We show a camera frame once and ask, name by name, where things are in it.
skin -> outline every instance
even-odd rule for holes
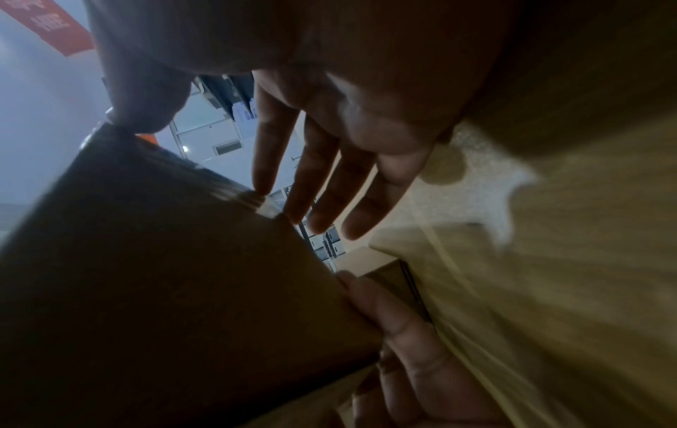
[[[378,224],[446,142],[512,24],[518,0],[85,0],[112,118],[166,126],[196,74],[254,72],[259,129],[252,178],[270,193],[299,111],[305,149],[285,207],[319,233],[378,174],[343,224]],[[341,160],[329,177],[335,158]]]
[[[379,284],[337,274],[355,307],[384,331],[378,370],[353,394],[361,427],[510,427],[475,378],[421,318]]]

chinese character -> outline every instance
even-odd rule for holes
[[[48,13],[47,15],[34,16],[31,20],[38,27],[45,31],[58,30],[60,28],[70,27],[71,24],[65,22],[58,13]]]
[[[14,9],[23,9],[24,11],[30,11],[31,6],[44,9],[42,0],[5,0],[5,3]]]

red sign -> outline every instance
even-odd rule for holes
[[[0,0],[0,9],[65,56],[94,49],[90,32],[54,0]]]

red banner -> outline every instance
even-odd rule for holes
[[[0,0],[0,9],[65,56],[94,49],[90,32],[54,0]]]

